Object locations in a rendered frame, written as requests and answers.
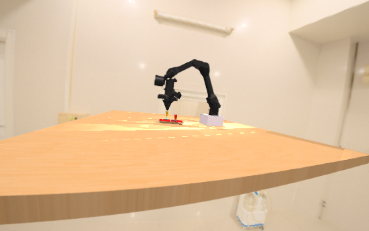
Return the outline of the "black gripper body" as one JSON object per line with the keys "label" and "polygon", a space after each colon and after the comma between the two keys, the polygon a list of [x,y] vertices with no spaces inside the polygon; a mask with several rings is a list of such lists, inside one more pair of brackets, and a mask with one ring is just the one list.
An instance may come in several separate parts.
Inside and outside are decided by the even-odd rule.
{"label": "black gripper body", "polygon": [[170,92],[172,91],[173,87],[165,87],[164,90],[164,94],[158,94],[158,98],[159,99],[164,99],[164,100],[171,100],[171,101],[178,101],[178,98],[174,97],[174,96],[170,96]]}

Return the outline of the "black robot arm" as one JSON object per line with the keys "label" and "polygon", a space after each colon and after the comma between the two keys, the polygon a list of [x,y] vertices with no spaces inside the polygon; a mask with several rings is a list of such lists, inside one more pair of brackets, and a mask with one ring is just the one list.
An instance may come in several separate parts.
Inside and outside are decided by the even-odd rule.
{"label": "black robot arm", "polygon": [[[208,94],[208,97],[206,98],[206,100],[210,107],[208,115],[219,116],[219,108],[221,108],[221,104],[219,103],[219,100],[213,91],[211,78],[209,76],[210,66],[208,62],[203,62],[201,60],[193,59],[178,67],[169,68],[166,72],[166,75],[164,75],[163,77],[155,75],[154,85],[162,87],[166,81],[165,87],[174,88],[174,82],[177,82],[177,80],[176,78],[174,79],[171,79],[171,78],[173,78],[173,76],[175,76],[176,74],[184,70],[187,70],[188,68],[191,68],[192,66],[195,67],[197,70],[199,70],[200,74],[203,76],[204,81],[205,81],[205,86],[206,86],[207,94]],[[180,99],[181,92],[176,92],[175,89],[174,90],[172,89],[172,91],[170,92],[170,96],[175,96],[176,98]]]}

